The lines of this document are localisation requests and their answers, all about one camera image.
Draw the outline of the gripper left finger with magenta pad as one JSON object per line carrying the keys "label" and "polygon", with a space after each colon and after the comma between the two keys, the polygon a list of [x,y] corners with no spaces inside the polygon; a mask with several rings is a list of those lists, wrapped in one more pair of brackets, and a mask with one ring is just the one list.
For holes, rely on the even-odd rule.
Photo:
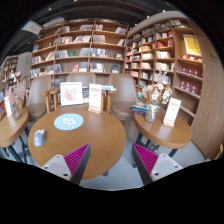
{"label": "gripper left finger with magenta pad", "polygon": [[86,144],[65,156],[55,155],[42,166],[42,169],[79,185],[90,155],[90,145]]}

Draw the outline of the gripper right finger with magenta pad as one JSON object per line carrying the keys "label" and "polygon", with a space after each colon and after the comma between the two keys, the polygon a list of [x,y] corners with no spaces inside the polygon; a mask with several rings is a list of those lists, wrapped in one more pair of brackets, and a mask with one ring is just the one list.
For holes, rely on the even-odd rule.
{"label": "gripper right finger with magenta pad", "polygon": [[132,144],[132,156],[144,185],[182,169],[182,166],[167,154],[158,155],[135,143]]}

